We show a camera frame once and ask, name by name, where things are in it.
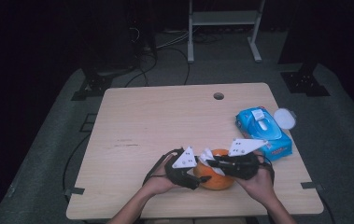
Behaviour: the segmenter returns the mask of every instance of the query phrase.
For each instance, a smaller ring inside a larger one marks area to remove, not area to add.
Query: white triangular marker
[[[262,139],[235,138],[230,146],[228,155],[230,157],[247,155],[249,152],[265,146],[267,143],[266,140]]]
[[[174,162],[173,168],[193,168],[196,167],[197,162],[194,158],[193,148],[188,147]]]

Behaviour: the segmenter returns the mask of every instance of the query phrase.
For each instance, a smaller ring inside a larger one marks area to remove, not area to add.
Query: person's left hand
[[[179,188],[179,185],[173,184],[170,179],[168,179],[164,166],[173,157],[169,155],[153,173],[152,177],[148,179],[145,185],[142,187],[147,189],[151,194],[162,194],[166,193],[168,190],[173,188]]]

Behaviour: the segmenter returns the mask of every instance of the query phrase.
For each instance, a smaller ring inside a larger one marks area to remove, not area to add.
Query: white cloth
[[[214,156],[212,155],[212,152],[209,148],[204,149],[204,151],[202,152],[202,154],[199,157],[199,161],[204,164],[205,166],[211,167],[208,162],[206,162],[206,160],[212,160],[214,161]],[[225,175],[225,173],[223,173],[223,171],[220,168],[217,167],[211,167],[212,170],[214,170],[215,173],[217,173],[218,175]]]

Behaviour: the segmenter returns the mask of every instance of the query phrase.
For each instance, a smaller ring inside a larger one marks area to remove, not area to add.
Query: open lid
[[[276,124],[278,124],[278,127],[287,130],[292,129],[295,126],[295,117],[296,116],[292,115],[292,112],[286,108],[279,108],[273,115],[273,118],[275,119]]]

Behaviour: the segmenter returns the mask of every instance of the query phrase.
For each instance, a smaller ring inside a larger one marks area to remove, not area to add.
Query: hole in table
[[[214,93],[214,98],[215,98],[216,100],[223,100],[223,98],[225,98],[225,96],[224,96],[223,93],[221,93],[221,92],[215,92],[215,93]]]

